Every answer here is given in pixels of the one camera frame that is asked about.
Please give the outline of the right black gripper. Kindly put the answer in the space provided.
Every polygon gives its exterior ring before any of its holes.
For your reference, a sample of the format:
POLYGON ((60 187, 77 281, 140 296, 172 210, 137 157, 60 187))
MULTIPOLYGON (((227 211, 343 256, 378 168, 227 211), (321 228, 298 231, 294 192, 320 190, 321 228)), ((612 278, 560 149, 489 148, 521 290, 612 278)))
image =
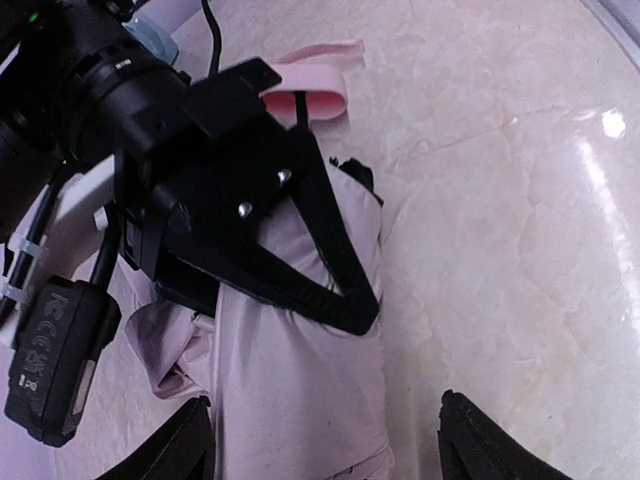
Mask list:
POLYGON ((281 78, 253 58, 139 112, 139 142, 119 162, 127 252, 160 296, 214 315, 226 284, 352 335, 380 307, 351 243, 324 160, 305 127, 285 128, 262 94, 281 78), (260 226, 292 200, 338 287, 273 255, 260 226))

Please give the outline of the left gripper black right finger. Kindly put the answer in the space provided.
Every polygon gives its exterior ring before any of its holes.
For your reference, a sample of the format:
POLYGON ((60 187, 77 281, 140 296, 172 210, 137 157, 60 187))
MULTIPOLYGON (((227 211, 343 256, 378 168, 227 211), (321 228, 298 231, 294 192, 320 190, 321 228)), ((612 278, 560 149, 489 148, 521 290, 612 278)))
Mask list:
POLYGON ((526 450, 464 394, 448 390, 441 402, 437 436, 444 479, 570 479, 526 450))

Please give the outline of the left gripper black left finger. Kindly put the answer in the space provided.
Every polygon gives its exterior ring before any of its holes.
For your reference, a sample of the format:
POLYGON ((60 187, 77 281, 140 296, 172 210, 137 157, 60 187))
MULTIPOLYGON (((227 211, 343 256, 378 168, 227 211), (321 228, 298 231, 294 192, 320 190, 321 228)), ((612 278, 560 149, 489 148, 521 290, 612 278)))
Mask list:
POLYGON ((184 403, 158 430, 99 480, 212 479, 215 440, 209 399, 184 403))

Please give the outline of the pink and black folding umbrella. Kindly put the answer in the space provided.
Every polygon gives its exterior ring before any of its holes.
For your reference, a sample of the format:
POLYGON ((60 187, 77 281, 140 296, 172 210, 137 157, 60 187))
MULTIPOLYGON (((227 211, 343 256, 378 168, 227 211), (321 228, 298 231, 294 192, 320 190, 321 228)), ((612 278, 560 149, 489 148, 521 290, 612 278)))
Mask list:
MULTIPOLYGON (((270 113, 293 119, 293 92, 308 92, 311 120, 345 112, 342 62, 362 56, 362 40, 295 50, 270 65, 282 84, 265 95, 270 113)), ((381 299, 382 205, 338 167, 329 167, 349 238, 381 299)), ((262 227, 260 243, 325 287, 333 280, 289 200, 262 227)), ((212 479, 390 479, 380 323, 364 336, 303 319, 222 286, 210 318, 161 299, 142 271, 120 268, 135 295, 125 333, 153 394, 206 395, 216 441, 212 479)))

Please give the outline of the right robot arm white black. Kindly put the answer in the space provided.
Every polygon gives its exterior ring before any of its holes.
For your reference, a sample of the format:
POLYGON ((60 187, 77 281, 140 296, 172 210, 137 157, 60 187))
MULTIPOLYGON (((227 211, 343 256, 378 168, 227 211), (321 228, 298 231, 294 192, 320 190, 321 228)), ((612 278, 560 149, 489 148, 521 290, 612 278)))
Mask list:
POLYGON ((192 81, 126 28, 129 1, 1 5, 1 235, 45 185, 107 158, 124 260, 203 313, 227 284, 341 331, 379 303, 309 124, 341 115, 341 72, 314 45, 192 81))

